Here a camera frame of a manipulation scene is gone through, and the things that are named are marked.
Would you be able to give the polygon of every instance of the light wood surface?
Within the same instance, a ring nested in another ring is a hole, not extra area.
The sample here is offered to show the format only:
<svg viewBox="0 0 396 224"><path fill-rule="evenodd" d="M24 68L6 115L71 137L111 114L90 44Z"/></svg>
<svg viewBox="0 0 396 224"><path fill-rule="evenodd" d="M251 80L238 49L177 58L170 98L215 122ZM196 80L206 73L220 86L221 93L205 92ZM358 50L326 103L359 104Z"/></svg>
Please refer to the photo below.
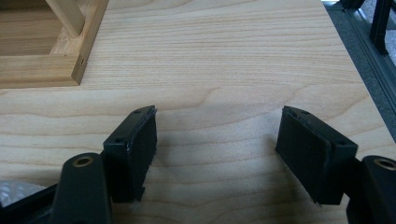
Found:
<svg viewBox="0 0 396 224"><path fill-rule="evenodd" d="M85 18L75 0L46 0L67 32L78 37L84 27Z"/></svg>
<svg viewBox="0 0 396 224"><path fill-rule="evenodd" d="M48 186L134 109L156 105L158 151L117 223L347 223L276 155L283 105L359 146L395 144L318 0L110 0L81 86L0 90L0 178Z"/></svg>

